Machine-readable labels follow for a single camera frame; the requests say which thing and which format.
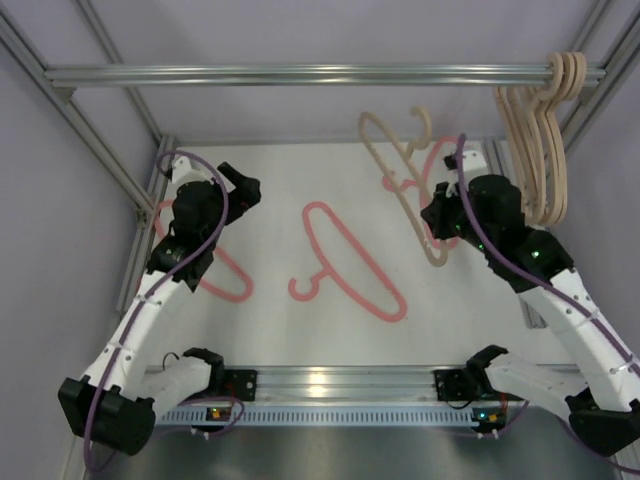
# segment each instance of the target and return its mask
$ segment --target hanging rod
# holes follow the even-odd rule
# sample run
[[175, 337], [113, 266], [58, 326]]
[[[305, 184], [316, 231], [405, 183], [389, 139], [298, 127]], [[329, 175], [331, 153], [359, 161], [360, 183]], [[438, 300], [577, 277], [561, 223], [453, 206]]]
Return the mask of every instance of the hanging rod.
[[[605, 75], [587, 70], [587, 86]], [[142, 87], [198, 85], [544, 85], [552, 76], [546, 64], [521, 65], [180, 65], [53, 66], [45, 73], [54, 87]]]

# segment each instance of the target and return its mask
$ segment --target wooden hanger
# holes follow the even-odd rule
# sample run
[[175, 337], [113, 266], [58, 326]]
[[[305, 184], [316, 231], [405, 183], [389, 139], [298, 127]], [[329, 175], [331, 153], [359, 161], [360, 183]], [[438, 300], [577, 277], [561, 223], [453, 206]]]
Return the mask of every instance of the wooden hanger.
[[362, 140], [362, 143], [364, 143], [364, 146], [367, 148], [367, 150], [375, 160], [376, 164], [380, 168], [380, 170], [382, 170], [382, 173], [384, 174], [385, 178], [391, 184], [393, 193], [400, 201], [400, 205], [402, 205], [402, 209], [404, 210], [404, 213], [406, 214], [407, 218], [411, 222], [413, 231], [418, 237], [418, 240], [420, 241], [420, 245], [422, 246], [422, 249], [425, 255], [427, 256], [429, 263], [431, 263], [431, 265], [435, 267], [441, 267], [446, 263], [448, 253], [449, 253], [449, 249], [446, 242], [441, 243], [440, 256], [436, 256], [433, 253], [433, 250], [431, 249], [431, 247], [429, 246], [429, 240], [425, 235], [424, 230], [422, 229], [422, 219], [415, 214], [415, 212], [411, 208], [411, 205], [409, 205], [409, 201], [400, 190], [400, 185], [398, 185], [398, 182], [395, 180], [393, 172], [391, 171], [389, 166], [386, 164], [386, 162], [382, 159], [378, 151], [375, 149], [375, 147], [371, 142], [371, 139], [369, 138], [369, 135], [365, 131], [366, 122], [367, 120], [369, 120], [374, 125], [376, 125], [382, 131], [382, 133], [384, 133], [384, 135], [389, 139], [389, 141], [393, 145], [393, 148], [395, 148], [396, 152], [398, 152], [398, 155], [400, 155], [400, 158], [402, 159], [403, 163], [406, 165], [407, 169], [409, 170], [409, 173], [415, 180], [416, 185], [418, 186], [418, 189], [420, 191], [420, 195], [423, 198], [425, 198], [427, 202], [431, 202], [432, 197], [431, 197], [431, 193], [429, 192], [429, 189], [427, 188], [427, 184], [425, 180], [422, 178], [422, 176], [420, 175], [420, 172], [418, 172], [418, 169], [414, 165], [413, 161], [411, 160], [411, 156], [413, 155], [413, 152], [415, 150], [425, 150], [431, 143], [431, 118], [429, 117], [429, 113], [427, 112], [427, 110], [423, 107], [413, 107], [411, 109], [411, 115], [420, 117], [423, 125], [423, 133], [419, 138], [415, 140], [411, 140], [407, 144], [406, 148], [402, 147], [402, 144], [398, 140], [398, 137], [396, 136], [396, 134], [393, 131], [391, 131], [382, 122], [382, 120], [380, 120], [380, 118], [378, 118], [376, 115], [374, 115], [371, 112], [362, 112], [360, 114], [360, 119], [358, 120], [358, 132], [360, 133], [360, 139]]

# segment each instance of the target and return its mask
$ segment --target horizontal metal bar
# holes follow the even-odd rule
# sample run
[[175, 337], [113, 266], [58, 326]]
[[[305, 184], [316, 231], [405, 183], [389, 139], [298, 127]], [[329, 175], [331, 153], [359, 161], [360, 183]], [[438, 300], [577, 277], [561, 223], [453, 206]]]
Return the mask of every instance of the horizontal metal bar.
[[[156, 422], [156, 426], [224, 426], [208, 415], [224, 406], [176, 407]], [[265, 406], [247, 404], [239, 427], [474, 427], [473, 409], [455, 410], [441, 406]], [[230, 420], [239, 409], [233, 409]]]
[[[605, 72], [590, 66], [587, 84]], [[521, 65], [212, 65], [212, 66], [53, 66], [46, 77], [56, 87], [138, 87], [168, 85], [544, 85], [552, 70]]]

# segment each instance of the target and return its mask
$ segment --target stack of hangers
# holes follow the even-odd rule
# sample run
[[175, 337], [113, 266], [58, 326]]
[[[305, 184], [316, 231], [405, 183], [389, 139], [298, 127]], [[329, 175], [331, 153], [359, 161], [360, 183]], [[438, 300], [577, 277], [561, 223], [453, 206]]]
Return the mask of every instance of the stack of hangers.
[[[552, 53], [549, 61], [553, 68], [550, 85], [542, 88], [500, 87], [494, 90], [498, 110], [507, 130], [518, 187], [522, 191], [525, 218], [530, 225], [541, 226], [558, 224], [567, 212], [567, 167], [556, 109], [561, 102], [572, 100], [580, 93], [587, 72], [587, 60], [579, 52]], [[400, 201], [429, 263], [441, 267], [448, 256], [446, 242], [440, 244], [440, 255], [436, 255], [424, 230], [428, 227], [409, 205], [394, 178], [394, 172], [377, 152], [365, 131], [366, 122], [370, 121], [387, 136], [415, 180], [420, 196], [428, 204], [432, 200], [431, 193], [411, 156], [415, 150], [425, 150], [429, 146], [431, 119], [423, 107], [413, 107], [411, 114], [422, 120], [423, 134], [420, 138], [411, 140], [406, 148], [395, 133], [373, 113], [363, 112], [360, 115], [358, 129], [362, 142]]]
[[556, 109], [580, 93], [587, 71], [587, 60], [579, 52], [552, 53], [549, 61], [549, 86], [494, 89], [522, 191], [522, 210], [527, 223], [541, 226], [557, 225], [567, 212], [567, 166]]

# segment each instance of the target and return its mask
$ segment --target vertical metal post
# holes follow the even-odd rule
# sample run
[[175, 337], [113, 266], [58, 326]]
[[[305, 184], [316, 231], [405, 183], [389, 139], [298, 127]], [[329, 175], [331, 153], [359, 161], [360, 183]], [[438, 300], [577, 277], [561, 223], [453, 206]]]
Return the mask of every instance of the vertical metal post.
[[[162, 152], [175, 149], [176, 138], [174, 136], [164, 136], [160, 140], [160, 148], [158, 149], [158, 155], [156, 158], [158, 158]], [[136, 230], [136, 235], [133, 239], [133, 246], [131, 247], [131, 253], [129, 254], [129, 261], [127, 262], [127, 268], [124, 274], [124, 281], [122, 283], [122, 288], [120, 289], [120, 294], [118, 295], [116, 309], [119, 317], [126, 313], [138, 288], [138, 280], [142, 277], [144, 265], [147, 261], [147, 257], [151, 251], [153, 243], [153, 222], [157, 215], [158, 204], [162, 201], [167, 189], [168, 179], [156, 168], [156, 158], [154, 158], [152, 166], [153, 172], [151, 173], [151, 179], [149, 180], [149, 186], [147, 188], [147, 192], [154, 201], [154, 213], [149, 217], [149, 220], [146, 223], [140, 223]], [[173, 160], [173, 157], [166, 158], [165, 162], [169, 163], [171, 160]]]
[[[87, 23], [89, 30], [91, 30], [91, 33], [109, 61], [112, 63], [124, 63], [120, 52], [118, 52], [113, 40], [111, 40], [111, 37], [98, 15], [98, 12], [93, 7], [91, 0], [75, 0], [75, 4]], [[129, 103], [131, 103], [131, 106], [140, 117], [140, 120], [142, 120], [147, 127], [147, 130], [149, 130], [149, 133], [155, 140], [156, 144], [159, 145], [159, 142], [162, 139], [162, 133], [138, 89], [125, 88], [124, 93], [129, 99]]]
[[65, 100], [64, 96], [61, 96], [45, 78], [45, 62], [41, 60], [30, 42], [26, 40], [25, 35], [2, 4], [0, 4], [0, 43], [5, 46], [85, 145], [100, 160], [100, 163], [116, 180], [129, 199], [139, 210], [148, 215], [152, 214], [153, 204], [144, 188], [129, 174], [78, 105], [72, 99]]

